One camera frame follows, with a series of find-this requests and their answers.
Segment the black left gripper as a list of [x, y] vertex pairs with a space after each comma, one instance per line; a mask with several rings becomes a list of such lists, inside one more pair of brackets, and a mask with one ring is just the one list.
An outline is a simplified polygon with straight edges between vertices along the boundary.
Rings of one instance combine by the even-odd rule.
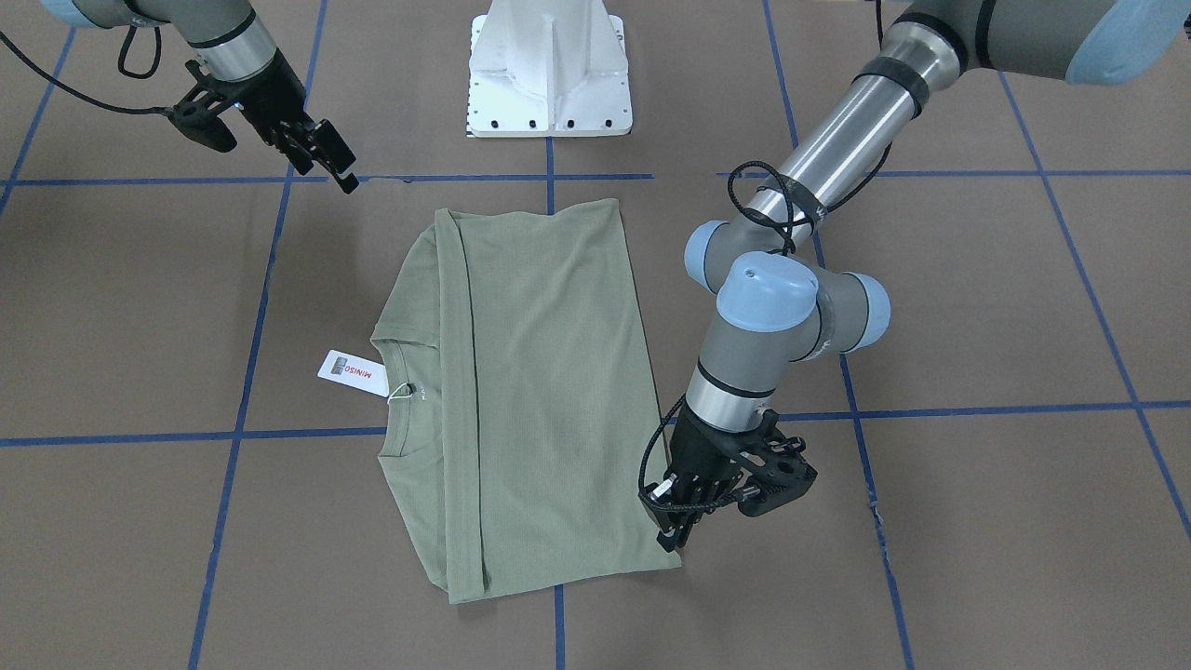
[[672, 414], [676, 415], [676, 425], [668, 465], [657, 484], [655, 520], [657, 544], [673, 553], [685, 546], [703, 514], [756, 499], [756, 484], [736, 487], [744, 470], [741, 452], [756, 438], [756, 428], [740, 433], [715, 428], [699, 419], [685, 400], [676, 400]]

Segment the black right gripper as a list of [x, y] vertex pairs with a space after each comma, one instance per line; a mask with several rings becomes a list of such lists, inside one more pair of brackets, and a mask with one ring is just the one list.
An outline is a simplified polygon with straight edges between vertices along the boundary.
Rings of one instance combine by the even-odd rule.
[[306, 90], [282, 52], [275, 52], [254, 76], [222, 84], [222, 94], [242, 107], [261, 139], [283, 154], [299, 174], [308, 174], [317, 164], [345, 194], [356, 190], [360, 181], [353, 173], [353, 149], [330, 120], [314, 123], [303, 109]]

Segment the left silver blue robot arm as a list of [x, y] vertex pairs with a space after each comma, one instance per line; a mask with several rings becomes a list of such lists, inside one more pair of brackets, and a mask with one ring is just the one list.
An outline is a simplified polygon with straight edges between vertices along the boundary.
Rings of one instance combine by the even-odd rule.
[[822, 270], [798, 250], [875, 177], [930, 98], [974, 69], [1123, 84], [1160, 60], [1186, 19], [1186, 1], [915, 1], [782, 165], [732, 169], [730, 183], [749, 169], [766, 179], [747, 202], [730, 196], [732, 220], [703, 224], [685, 248], [690, 278], [715, 294], [717, 314], [672, 408], [666, 471], [640, 482], [660, 547], [680, 550], [723, 506], [763, 515], [815, 483], [804, 442], [782, 436], [771, 396], [791, 362], [879, 340], [890, 298], [875, 278]]

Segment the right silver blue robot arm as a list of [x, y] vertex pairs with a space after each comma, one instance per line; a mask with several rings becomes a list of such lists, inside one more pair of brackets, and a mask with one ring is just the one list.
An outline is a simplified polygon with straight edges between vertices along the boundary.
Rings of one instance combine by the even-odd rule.
[[330, 120], [314, 123], [303, 106], [303, 81], [249, 1], [44, 1], [43, 8], [73, 27], [177, 30], [195, 60], [191, 92], [172, 107], [118, 109], [120, 114], [158, 114], [187, 137], [220, 154], [237, 140], [222, 112], [239, 109], [261, 140], [282, 154], [301, 175], [322, 165], [341, 190], [358, 184], [355, 154]]

